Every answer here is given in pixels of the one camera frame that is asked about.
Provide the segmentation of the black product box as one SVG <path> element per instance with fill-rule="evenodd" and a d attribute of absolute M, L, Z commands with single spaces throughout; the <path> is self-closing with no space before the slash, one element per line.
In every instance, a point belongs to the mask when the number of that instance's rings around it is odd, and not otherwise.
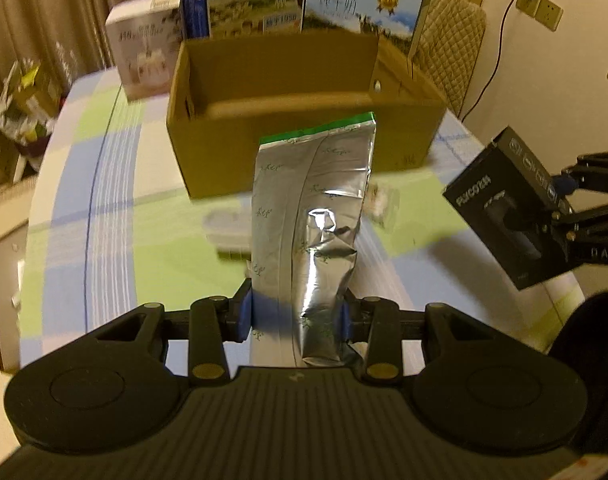
<path fill-rule="evenodd" d="M 443 196 L 517 289 L 573 269 L 550 227 L 555 214 L 564 216 L 573 209 L 513 128 L 495 136 Z"/>

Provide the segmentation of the silver foil pouch green top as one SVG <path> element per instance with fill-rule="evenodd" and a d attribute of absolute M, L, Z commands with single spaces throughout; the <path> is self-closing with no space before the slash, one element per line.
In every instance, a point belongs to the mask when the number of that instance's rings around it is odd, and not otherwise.
<path fill-rule="evenodd" d="M 344 295 L 376 132 L 365 113 L 261 140 L 251 208 L 253 364 L 344 363 Z"/>

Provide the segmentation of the white flat charger case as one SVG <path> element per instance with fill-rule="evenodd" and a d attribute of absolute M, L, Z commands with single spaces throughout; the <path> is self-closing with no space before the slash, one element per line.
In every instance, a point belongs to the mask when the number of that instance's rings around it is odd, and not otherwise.
<path fill-rule="evenodd" d="M 252 248 L 252 219 L 249 208 L 215 209 L 202 221 L 206 239 L 218 252 L 249 255 Z"/>

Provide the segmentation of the bag of cotton swabs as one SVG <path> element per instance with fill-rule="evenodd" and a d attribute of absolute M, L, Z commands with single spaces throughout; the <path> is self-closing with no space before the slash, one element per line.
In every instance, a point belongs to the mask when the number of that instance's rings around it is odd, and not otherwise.
<path fill-rule="evenodd" d="M 395 224 L 400 192 L 390 186 L 370 183 L 367 188 L 362 213 L 376 226 L 390 230 Z"/>

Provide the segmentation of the checkered tablecloth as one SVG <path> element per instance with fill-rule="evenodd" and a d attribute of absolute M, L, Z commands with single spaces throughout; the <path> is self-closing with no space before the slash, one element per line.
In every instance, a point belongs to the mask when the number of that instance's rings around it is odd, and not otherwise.
<path fill-rule="evenodd" d="M 129 103 L 115 70 L 80 78 L 48 145 L 32 201 L 20 311 L 28 364 L 145 302 L 167 310 L 233 294 L 241 257 L 214 243 L 227 211 L 247 195 L 192 200 L 168 138 L 162 96 Z M 564 274 L 517 290 L 443 196 L 479 153 L 452 114 L 426 163 L 374 184 L 392 195 L 383 224 L 364 222 L 351 289 L 408 310 L 445 302 L 513 338 L 547 349 L 583 302 Z"/>

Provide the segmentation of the brown cardboard box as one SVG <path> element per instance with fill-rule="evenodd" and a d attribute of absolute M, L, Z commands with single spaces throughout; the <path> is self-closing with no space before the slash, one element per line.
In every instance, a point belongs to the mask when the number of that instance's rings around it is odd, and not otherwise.
<path fill-rule="evenodd" d="M 166 126 L 199 199 L 249 191 L 266 136 L 362 113 L 377 122 L 374 171 L 416 168 L 445 112 L 442 92 L 390 40 L 318 29 L 184 41 Z"/>

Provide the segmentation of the beige quilted chair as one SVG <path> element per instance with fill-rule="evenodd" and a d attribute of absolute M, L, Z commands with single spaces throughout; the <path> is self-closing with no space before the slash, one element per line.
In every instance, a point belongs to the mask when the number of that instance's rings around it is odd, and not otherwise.
<path fill-rule="evenodd" d="M 430 0 L 412 62 L 459 115 L 486 31 L 486 13 L 469 0 Z"/>

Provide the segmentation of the white plastic bag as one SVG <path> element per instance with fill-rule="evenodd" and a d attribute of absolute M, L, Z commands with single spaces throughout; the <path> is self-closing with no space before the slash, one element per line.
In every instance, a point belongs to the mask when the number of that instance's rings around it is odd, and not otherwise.
<path fill-rule="evenodd" d="M 15 62 L 2 81 L 0 131 L 19 146 L 30 146 L 54 130 L 62 91 L 42 64 L 22 70 Z"/>

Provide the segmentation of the white small appliance box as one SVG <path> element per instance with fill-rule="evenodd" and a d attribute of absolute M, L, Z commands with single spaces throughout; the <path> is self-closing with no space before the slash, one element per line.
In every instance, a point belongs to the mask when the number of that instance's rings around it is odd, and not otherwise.
<path fill-rule="evenodd" d="M 184 40 L 180 0 L 126 0 L 106 18 L 113 61 L 128 102 L 170 91 Z"/>

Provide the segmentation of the light blue milk carton box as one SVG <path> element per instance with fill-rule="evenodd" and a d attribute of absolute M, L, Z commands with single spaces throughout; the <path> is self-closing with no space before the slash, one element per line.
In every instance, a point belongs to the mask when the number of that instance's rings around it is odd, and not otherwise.
<path fill-rule="evenodd" d="M 415 54 L 431 0 L 306 0 L 304 29 L 343 28 L 382 36 L 410 58 Z"/>

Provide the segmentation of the wall power socket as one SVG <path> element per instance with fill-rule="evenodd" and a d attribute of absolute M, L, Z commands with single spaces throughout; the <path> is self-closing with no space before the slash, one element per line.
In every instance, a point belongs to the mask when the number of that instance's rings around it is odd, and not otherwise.
<path fill-rule="evenodd" d="M 555 32 L 561 22 L 563 9 L 551 0 L 517 0 L 516 8 Z"/>

